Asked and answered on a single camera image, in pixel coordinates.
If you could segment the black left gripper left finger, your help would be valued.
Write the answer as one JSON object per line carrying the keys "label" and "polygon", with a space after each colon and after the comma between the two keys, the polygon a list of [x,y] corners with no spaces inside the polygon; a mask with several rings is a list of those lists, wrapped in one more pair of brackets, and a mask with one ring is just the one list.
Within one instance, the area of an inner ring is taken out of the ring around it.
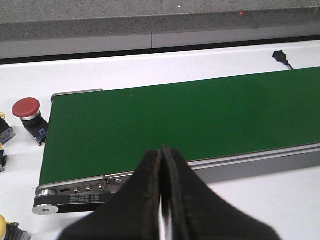
{"label": "black left gripper left finger", "polygon": [[160,150],[148,150],[136,171],[111,199],[65,228],[60,240],[157,240]]}

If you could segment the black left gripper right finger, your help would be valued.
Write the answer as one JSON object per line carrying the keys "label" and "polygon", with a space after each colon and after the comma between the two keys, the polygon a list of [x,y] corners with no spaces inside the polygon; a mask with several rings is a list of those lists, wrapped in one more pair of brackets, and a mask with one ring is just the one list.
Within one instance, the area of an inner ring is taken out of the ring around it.
{"label": "black left gripper right finger", "polygon": [[172,240],[278,240],[267,224],[238,210],[213,192],[180,151],[163,147],[161,195]]}

